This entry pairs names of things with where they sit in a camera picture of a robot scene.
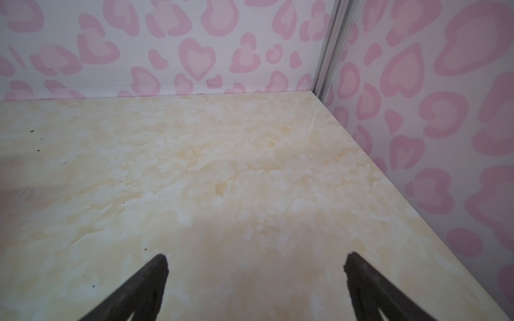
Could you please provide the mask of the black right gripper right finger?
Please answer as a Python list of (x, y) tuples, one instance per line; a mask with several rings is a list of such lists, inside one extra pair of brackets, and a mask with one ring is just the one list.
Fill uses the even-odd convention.
[(358, 320), (435, 321), (358, 253), (350, 253), (343, 268)]

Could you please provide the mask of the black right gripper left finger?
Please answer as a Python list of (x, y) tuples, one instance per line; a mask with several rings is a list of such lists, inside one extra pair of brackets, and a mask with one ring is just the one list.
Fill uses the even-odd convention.
[(156, 320), (168, 274), (167, 258), (157, 254), (81, 320)]

